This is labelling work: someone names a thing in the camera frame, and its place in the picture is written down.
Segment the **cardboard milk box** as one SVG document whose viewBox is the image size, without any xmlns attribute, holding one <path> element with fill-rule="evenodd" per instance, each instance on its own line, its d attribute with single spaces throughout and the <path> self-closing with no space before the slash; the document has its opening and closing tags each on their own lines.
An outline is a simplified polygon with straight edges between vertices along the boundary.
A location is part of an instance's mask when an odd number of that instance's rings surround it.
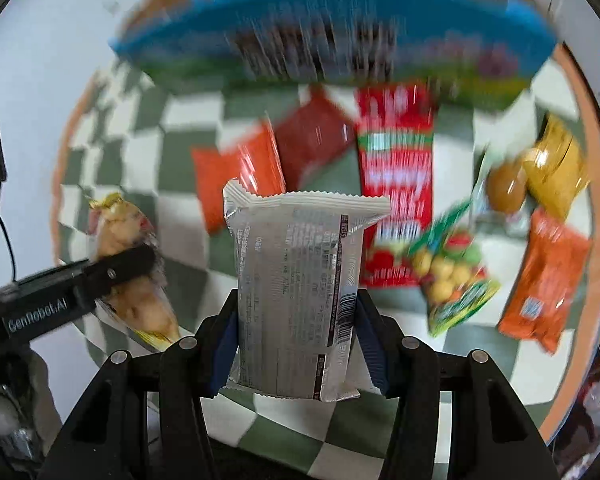
<svg viewBox="0 0 600 480">
<path fill-rule="evenodd" d="M 111 47 L 184 92 L 420 80 L 502 110 L 556 44 L 526 0 L 145 0 Z"/>
</svg>

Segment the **silver snack packet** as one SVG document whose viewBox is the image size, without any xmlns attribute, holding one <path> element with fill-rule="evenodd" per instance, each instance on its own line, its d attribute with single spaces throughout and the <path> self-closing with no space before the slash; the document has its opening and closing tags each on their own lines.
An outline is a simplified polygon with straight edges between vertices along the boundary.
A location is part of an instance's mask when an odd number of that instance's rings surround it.
<svg viewBox="0 0 600 480">
<path fill-rule="evenodd" d="M 235 248 L 239 385 L 276 398 L 347 398 L 363 237 L 388 216 L 390 200 L 262 197 L 232 179 L 223 202 Z"/>
</svg>

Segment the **dark red snack packet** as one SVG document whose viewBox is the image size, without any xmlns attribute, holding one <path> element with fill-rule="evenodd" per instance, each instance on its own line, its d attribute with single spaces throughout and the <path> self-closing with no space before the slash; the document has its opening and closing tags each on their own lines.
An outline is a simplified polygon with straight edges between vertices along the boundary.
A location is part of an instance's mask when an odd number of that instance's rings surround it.
<svg viewBox="0 0 600 480">
<path fill-rule="evenodd" d="M 356 125 L 322 87 L 311 87 L 309 101 L 274 124 L 274 136 L 286 190 L 296 192 L 350 148 Z"/>
</svg>

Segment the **yellow snack packet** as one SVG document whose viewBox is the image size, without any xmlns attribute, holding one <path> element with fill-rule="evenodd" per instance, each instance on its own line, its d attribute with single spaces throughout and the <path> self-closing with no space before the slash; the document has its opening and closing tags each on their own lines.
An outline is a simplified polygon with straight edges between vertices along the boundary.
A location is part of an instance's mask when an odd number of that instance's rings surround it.
<svg viewBox="0 0 600 480">
<path fill-rule="evenodd" d="M 531 195 L 565 222 L 572 203 L 590 182 L 579 141 L 557 115 L 546 113 L 540 140 L 521 154 L 520 161 Z"/>
</svg>

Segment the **watermelon candy bag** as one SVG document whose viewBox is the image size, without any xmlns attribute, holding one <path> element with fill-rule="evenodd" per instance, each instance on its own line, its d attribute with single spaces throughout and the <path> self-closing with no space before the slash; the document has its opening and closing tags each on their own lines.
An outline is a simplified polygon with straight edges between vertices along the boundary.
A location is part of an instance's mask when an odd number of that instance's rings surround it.
<svg viewBox="0 0 600 480">
<path fill-rule="evenodd" d="M 471 318 L 500 289 L 465 221 L 470 206 L 470 200 L 454 204 L 406 251 L 426 299 L 428 330 L 434 337 Z"/>
</svg>

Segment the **yellow biscuit snack bag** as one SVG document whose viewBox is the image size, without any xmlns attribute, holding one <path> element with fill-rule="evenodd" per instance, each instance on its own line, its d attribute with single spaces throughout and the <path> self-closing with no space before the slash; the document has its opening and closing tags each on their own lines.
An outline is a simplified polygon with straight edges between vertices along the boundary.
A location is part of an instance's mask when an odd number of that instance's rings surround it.
<svg viewBox="0 0 600 480">
<path fill-rule="evenodd" d="M 166 274 L 155 228 L 143 211 L 118 193 L 92 200 L 88 215 L 91 259 L 107 263 L 114 281 L 100 302 L 152 348 L 181 338 L 166 296 Z"/>
</svg>

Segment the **orange rice cracker packet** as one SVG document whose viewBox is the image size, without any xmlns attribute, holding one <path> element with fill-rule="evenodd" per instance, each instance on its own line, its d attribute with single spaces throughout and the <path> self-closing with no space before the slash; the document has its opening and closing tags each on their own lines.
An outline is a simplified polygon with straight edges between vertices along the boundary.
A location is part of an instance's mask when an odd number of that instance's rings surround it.
<svg viewBox="0 0 600 480">
<path fill-rule="evenodd" d="M 536 340 L 548 353 L 559 346 L 591 240 L 539 207 L 515 287 L 498 322 L 501 334 Z"/>
</svg>

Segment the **red long snack packet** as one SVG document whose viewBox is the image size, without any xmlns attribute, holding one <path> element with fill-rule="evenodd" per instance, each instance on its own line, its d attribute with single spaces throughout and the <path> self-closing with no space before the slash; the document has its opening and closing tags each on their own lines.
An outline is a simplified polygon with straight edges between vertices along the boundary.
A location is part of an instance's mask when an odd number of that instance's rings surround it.
<svg viewBox="0 0 600 480">
<path fill-rule="evenodd" d="M 385 84 L 356 94 L 358 172 L 365 196 L 386 196 L 390 214 L 365 230 L 361 284 L 414 286 L 406 253 L 432 220 L 434 108 L 423 84 Z"/>
</svg>

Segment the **orange snack packet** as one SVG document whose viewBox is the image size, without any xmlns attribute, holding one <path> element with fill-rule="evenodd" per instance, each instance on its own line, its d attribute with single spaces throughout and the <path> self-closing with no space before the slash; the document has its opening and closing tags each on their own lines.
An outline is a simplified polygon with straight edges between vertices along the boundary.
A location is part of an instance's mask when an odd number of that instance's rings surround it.
<svg viewBox="0 0 600 480">
<path fill-rule="evenodd" d="M 275 134 L 268 119 L 260 119 L 257 128 L 234 148 L 190 148 L 190 157 L 209 234 L 225 226 L 223 188 L 229 180 L 237 179 L 248 192 L 259 196 L 286 192 Z"/>
</svg>

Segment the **packaged braised egg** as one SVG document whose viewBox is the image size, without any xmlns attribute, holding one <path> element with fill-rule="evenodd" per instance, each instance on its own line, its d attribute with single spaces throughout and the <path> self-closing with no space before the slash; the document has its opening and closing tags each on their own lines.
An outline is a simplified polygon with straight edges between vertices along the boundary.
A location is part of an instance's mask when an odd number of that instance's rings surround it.
<svg viewBox="0 0 600 480">
<path fill-rule="evenodd" d="M 471 193 L 470 222 L 478 230 L 523 238 L 530 217 L 527 175 L 520 159 L 487 148 Z"/>
</svg>

